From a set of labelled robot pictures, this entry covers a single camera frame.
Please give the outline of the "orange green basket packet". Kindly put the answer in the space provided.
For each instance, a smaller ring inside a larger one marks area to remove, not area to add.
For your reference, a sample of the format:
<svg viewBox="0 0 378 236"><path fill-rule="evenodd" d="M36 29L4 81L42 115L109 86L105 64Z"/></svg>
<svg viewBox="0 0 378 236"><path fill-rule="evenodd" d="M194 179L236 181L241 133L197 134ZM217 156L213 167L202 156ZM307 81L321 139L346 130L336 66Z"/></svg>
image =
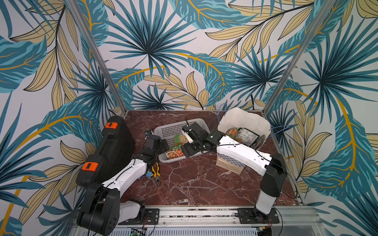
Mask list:
<svg viewBox="0 0 378 236"><path fill-rule="evenodd" d="M181 151L181 149L171 149L168 152L165 153L168 160L185 157L184 153Z"/></svg>

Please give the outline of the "white blue checkered paper bag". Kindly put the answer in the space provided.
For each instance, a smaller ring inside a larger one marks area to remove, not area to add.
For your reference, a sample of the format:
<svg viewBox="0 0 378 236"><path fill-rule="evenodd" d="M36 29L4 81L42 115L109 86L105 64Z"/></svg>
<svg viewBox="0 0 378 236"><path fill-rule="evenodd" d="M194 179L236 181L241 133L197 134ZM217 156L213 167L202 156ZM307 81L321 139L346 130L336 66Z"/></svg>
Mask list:
<svg viewBox="0 0 378 236"><path fill-rule="evenodd" d="M270 159L258 149L273 134L287 129L288 125L272 126L264 117L240 108L227 111L217 127L225 137L217 147L216 165L238 175L245 167L263 175L262 168Z"/></svg>

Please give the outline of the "red green soup packet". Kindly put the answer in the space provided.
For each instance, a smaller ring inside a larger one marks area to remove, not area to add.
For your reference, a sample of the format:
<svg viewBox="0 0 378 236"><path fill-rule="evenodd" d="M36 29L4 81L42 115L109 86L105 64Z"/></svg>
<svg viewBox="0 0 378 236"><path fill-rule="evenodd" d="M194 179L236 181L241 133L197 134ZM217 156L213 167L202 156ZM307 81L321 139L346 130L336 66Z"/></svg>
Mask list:
<svg viewBox="0 0 378 236"><path fill-rule="evenodd" d="M234 140L237 138L237 134L238 134L238 128L236 128L236 127L230 128L226 132L226 135L229 136L231 139L234 139Z"/></svg>

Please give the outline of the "large dark seasoning packet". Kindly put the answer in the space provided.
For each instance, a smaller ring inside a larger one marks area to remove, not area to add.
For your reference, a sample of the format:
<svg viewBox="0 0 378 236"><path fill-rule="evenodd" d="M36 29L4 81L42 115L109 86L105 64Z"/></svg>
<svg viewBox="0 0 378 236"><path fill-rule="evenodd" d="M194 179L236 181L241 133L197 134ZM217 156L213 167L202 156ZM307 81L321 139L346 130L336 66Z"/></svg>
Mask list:
<svg viewBox="0 0 378 236"><path fill-rule="evenodd" d="M249 129L240 128L235 140L246 146L251 146L259 137L260 135L250 131Z"/></svg>

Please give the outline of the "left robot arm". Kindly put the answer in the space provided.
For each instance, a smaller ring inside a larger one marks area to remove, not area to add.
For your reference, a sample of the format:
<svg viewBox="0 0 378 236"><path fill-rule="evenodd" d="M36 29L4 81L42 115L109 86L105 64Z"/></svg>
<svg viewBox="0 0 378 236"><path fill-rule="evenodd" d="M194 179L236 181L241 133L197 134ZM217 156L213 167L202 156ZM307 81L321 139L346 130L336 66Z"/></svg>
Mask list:
<svg viewBox="0 0 378 236"><path fill-rule="evenodd" d="M142 202L121 203L121 197L152 169L160 154L168 151L168 143L160 136L150 135L134 156L127 156L118 147L121 147L119 140L106 136L76 179L77 185L86 191L76 223L88 233L108 236L120 223L148 218Z"/></svg>

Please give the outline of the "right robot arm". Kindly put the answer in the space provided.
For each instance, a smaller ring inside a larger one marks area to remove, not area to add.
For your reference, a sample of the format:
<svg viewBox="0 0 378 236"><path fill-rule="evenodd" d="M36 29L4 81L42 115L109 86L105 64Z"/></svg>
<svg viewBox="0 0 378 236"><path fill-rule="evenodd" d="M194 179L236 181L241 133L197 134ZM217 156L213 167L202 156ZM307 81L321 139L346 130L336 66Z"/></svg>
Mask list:
<svg viewBox="0 0 378 236"><path fill-rule="evenodd" d="M233 140L218 130L210 133L199 124L193 123L182 127L182 134L188 142L181 146L185 157L189 158L199 152L212 151L218 155L225 154L248 166L262 176L258 200L250 213L239 212L240 219L256 223L273 222L269 216L273 206L281 195L287 178L287 169L282 155L257 151Z"/></svg>

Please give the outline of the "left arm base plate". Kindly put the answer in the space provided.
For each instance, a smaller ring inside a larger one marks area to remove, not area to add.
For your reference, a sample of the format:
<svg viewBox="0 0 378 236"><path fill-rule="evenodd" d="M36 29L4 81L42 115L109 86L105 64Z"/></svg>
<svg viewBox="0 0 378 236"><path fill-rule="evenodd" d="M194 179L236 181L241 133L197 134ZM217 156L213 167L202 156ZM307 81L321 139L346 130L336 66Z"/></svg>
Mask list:
<svg viewBox="0 0 378 236"><path fill-rule="evenodd" d="M159 208L146 208L136 218L121 221L118 225L157 225L159 222L159 213Z"/></svg>

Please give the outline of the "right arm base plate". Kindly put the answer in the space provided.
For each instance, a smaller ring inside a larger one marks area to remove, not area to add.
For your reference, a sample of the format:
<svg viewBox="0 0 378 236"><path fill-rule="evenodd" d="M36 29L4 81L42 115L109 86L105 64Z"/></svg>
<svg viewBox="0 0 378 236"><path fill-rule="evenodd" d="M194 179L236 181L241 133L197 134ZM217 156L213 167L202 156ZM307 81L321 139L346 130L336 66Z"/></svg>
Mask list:
<svg viewBox="0 0 378 236"><path fill-rule="evenodd" d="M280 223L277 211L272 208L266 215L254 208L238 208L235 216L239 218L241 224L262 224L271 225Z"/></svg>

